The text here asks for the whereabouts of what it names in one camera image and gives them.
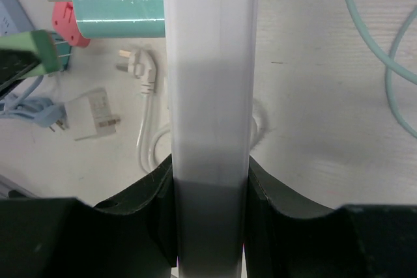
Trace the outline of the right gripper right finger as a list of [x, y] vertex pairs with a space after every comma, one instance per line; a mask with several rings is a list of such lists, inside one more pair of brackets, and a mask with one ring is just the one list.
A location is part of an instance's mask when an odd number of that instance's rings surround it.
[[331, 209], [250, 160], [244, 226], [248, 277], [415, 277], [416, 207]]

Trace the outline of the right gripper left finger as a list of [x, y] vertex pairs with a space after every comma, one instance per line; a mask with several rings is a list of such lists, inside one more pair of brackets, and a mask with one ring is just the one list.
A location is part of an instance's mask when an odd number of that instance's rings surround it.
[[1, 182], [2, 277], [169, 277], [177, 257], [171, 158], [94, 206]]

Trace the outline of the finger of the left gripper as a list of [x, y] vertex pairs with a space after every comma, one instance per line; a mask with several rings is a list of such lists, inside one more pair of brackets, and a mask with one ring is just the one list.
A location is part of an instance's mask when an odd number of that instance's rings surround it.
[[1, 49], [1, 97], [19, 85], [22, 77], [40, 63], [32, 51]]

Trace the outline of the green plug adapter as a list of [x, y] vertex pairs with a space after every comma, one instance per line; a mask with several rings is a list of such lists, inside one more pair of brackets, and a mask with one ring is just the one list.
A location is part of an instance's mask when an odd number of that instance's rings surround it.
[[1, 37], [1, 48], [32, 51], [41, 60], [41, 63], [23, 78], [64, 71], [51, 33], [47, 30], [36, 30]]

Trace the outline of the teal plug adapter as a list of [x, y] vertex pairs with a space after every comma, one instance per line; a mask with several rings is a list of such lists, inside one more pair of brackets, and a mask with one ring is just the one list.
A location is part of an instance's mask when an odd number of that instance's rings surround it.
[[53, 38], [59, 60], [62, 64], [62, 68], [63, 70], [66, 70], [69, 67], [72, 47], [59, 34], [52, 32], [51, 36]]

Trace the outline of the pink plug adapter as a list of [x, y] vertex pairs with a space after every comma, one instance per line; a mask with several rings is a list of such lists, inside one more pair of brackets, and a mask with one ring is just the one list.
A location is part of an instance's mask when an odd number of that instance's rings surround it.
[[86, 48], [90, 44], [91, 40], [85, 38], [79, 31], [71, 1], [55, 2], [51, 21], [55, 32], [70, 46]]

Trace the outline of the white usb charger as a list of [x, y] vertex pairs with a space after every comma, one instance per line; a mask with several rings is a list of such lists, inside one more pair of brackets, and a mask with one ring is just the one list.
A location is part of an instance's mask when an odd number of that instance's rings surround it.
[[65, 112], [65, 126], [75, 141], [113, 135], [121, 121], [111, 112], [105, 88], [90, 90], [65, 102]]

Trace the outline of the light teal usb charger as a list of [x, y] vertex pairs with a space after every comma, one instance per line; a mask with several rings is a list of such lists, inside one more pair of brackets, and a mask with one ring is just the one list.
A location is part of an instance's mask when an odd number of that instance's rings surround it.
[[164, 0], [72, 0], [85, 38], [163, 38]]

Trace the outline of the white power strip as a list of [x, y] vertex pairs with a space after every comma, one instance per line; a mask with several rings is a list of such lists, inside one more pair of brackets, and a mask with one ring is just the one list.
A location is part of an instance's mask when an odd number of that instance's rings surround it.
[[240, 277], [258, 0], [163, 0], [180, 277]]

